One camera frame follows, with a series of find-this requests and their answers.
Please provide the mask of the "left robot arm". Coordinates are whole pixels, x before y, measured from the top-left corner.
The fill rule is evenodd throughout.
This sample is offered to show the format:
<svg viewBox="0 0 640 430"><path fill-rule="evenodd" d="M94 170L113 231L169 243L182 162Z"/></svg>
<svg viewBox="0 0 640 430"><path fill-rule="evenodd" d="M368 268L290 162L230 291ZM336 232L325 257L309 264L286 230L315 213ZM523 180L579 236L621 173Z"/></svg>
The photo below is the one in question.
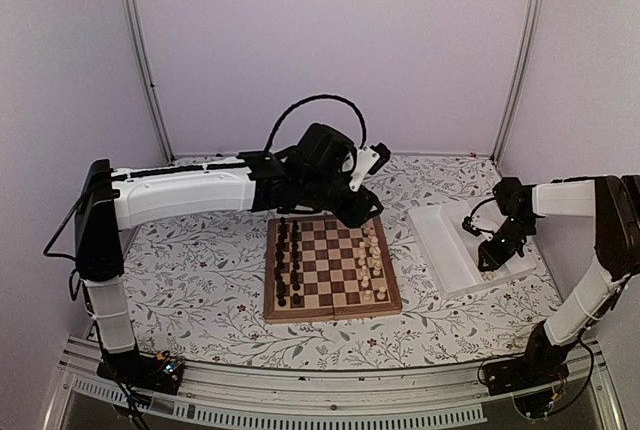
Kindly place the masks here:
<svg viewBox="0 0 640 430"><path fill-rule="evenodd" d="M198 213L269 210L327 211L355 228L382 212L378 197L363 181L389 161L391 152L385 144L355 144L340 131L313 123L297 144L272 150L285 119L317 101L339 102L357 119L364 118L344 97L312 95L280 115L261 150L212 163L153 169L115 169L107 159L91 164L81 194L63 221L74 225L69 291L72 297L84 297L96 327L104 378L124 390L176 394L183 375L181 358L168 352L150 357L139 351L122 281L121 231Z"/></svg>

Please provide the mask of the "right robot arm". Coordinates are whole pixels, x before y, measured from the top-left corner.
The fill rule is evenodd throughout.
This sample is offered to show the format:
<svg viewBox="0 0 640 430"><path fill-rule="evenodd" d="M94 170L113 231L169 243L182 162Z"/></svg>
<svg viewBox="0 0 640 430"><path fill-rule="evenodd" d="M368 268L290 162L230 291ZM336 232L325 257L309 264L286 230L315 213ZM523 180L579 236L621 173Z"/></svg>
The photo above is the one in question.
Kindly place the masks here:
<svg viewBox="0 0 640 430"><path fill-rule="evenodd" d="M521 355L482 364L478 379L492 396L515 393L522 416L550 417L561 411L557 402L570 351L584 343L584 333L615 307L639 273L639 178L586 176L525 185L504 177L491 199L504 221L479 245L478 269L496 270L522 256L534 237L563 301L534 326ZM551 389L552 383L560 388Z"/></svg>

